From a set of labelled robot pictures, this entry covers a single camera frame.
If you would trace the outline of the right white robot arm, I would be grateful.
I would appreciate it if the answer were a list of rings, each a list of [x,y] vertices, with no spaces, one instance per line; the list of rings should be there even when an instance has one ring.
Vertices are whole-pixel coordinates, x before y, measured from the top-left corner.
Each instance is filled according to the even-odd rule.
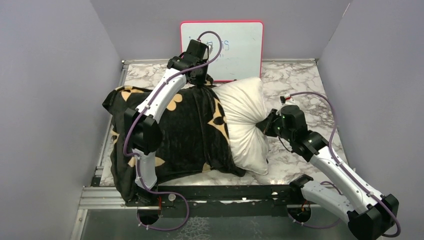
[[[303,174],[289,184],[292,202],[320,205],[346,223],[358,240],[376,240],[398,224],[397,198],[382,194],[356,174],[320,133],[308,128],[305,114],[298,106],[272,109],[256,127],[268,137],[287,141],[292,153],[318,168],[341,191],[338,194],[329,190]]]

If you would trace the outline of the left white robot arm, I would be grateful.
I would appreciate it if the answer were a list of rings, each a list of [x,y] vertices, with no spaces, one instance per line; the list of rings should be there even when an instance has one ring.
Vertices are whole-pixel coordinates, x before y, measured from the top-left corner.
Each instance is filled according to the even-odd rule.
[[[211,47],[199,39],[190,40],[185,52],[171,58],[157,86],[135,109],[124,112],[125,140],[123,154],[135,158],[135,184],[141,189],[138,199],[144,205],[157,200],[155,154],[163,133],[159,123],[174,96],[187,83],[206,82]]]

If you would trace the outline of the black floral plush pillowcase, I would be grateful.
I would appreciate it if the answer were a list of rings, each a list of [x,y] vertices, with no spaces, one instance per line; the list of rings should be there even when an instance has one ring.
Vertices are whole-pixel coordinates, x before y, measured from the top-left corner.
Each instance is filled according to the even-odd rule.
[[[155,153],[158,183],[211,170],[238,177],[245,175],[245,170],[234,163],[227,119],[213,87],[214,80],[208,76],[204,86],[180,90],[166,107],[159,121],[162,142]],[[123,153],[127,133],[124,113],[143,102],[150,92],[146,88],[120,86],[102,103],[112,116],[110,160],[113,182],[125,201],[135,198],[138,187],[135,158]]]

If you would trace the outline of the white pillow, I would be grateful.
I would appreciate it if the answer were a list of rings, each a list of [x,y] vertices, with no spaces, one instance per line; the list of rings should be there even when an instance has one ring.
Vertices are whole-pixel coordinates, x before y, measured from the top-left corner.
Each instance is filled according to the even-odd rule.
[[[269,114],[259,77],[250,77],[213,88],[225,114],[234,164],[258,175],[268,173],[269,143],[256,124]]]

